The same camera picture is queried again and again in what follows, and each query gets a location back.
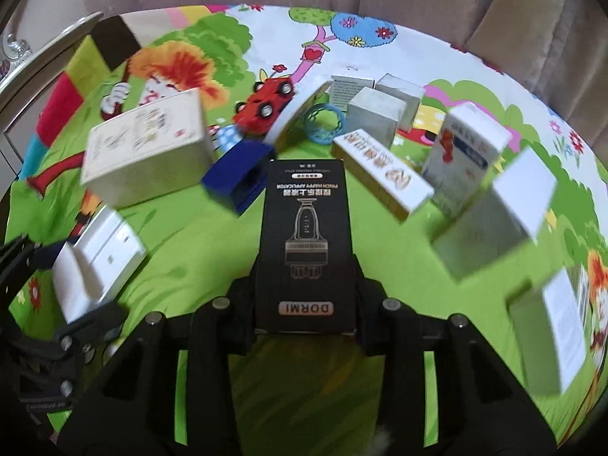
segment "black fabric patch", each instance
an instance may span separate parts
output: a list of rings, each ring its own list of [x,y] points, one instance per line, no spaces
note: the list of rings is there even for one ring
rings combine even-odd
[[[142,48],[121,16],[98,22],[90,36],[110,70],[117,68]]]

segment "pink tree trunk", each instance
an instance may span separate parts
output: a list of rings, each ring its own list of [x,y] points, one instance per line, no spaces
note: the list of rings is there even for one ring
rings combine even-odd
[[[300,63],[298,68],[296,68],[296,71],[291,74],[291,81],[294,84],[300,82],[315,63],[320,63],[325,51],[328,51],[319,43],[324,44],[325,42],[333,41],[334,39],[336,39],[336,36],[325,35],[325,28],[322,25],[317,26],[317,36],[310,44],[304,47],[302,63]]]

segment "blue plastic ring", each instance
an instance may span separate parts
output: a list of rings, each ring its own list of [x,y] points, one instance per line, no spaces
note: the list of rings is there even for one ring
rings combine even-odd
[[[312,118],[320,111],[331,111],[338,118],[338,126],[333,130],[326,130],[320,127]],[[341,109],[336,108],[333,104],[329,103],[320,103],[312,106],[306,113],[304,113],[304,132],[306,136],[316,142],[317,144],[321,144],[323,146],[328,146],[331,144],[331,141],[334,137],[341,135],[341,133],[346,128],[346,116],[342,112]]]

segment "cartoon play mat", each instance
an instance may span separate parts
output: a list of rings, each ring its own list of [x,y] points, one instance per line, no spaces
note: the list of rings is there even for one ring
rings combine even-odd
[[[260,5],[152,10],[100,22],[41,115],[21,180],[11,188],[7,239],[28,233],[49,244],[82,231],[100,203],[80,186],[82,153],[90,128],[105,118],[198,87],[209,125],[216,134],[231,132],[235,105],[255,82],[289,74],[297,88],[347,67],[359,76],[379,79],[390,72],[425,86],[415,128],[397,133],[392,147],[413,166],[421,165],[446,111],[472,101],[513,133],[493,176],[531,146],[557,178],[537,245],[523,245],[461,285],[431,249],[430,240],[446,223],[433,204],[399,224],[350,173],[347,184],[353,246],[366,276],[419,313],[468,315],[522,382],[506,299],[563,265],[587,269],[585,364],[563,396],[534,397],[563,440],[607,383],[608,173],[568,124],[511,78],[419,32],[369,17]],[[329,157],[329,148],[304,141],[282,156]],[[262,208],[260,196],[236,217],[201,187],[191,187],[122,210],[150,256],[120,296],[130,311],[122,337],[150,310],[192,312],[247,275],[258,251]],[[37,272],[11,311],[28,334],[50,337],[63,323],[51,272]],[[431,357],[426,367],[426,440],[433,443],[438,425]],[[373,432],[383,360],[364,358],[352,339],[264,337],[246,358],[230,359],[230,368],[244,454],[279,455],[290,448],[293,455],[350,456]],[[185,361],[178,379],[176,440],[185,442]],[[58,428],[67,415],[51,419]]]

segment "beige curtain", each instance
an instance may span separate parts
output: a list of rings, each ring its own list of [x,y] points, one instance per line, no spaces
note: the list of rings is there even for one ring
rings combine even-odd
[[[545,101],[608,161],[608,18],[596,0],[85,0],[110,15],[242,2],[369,15],[466,48]]]

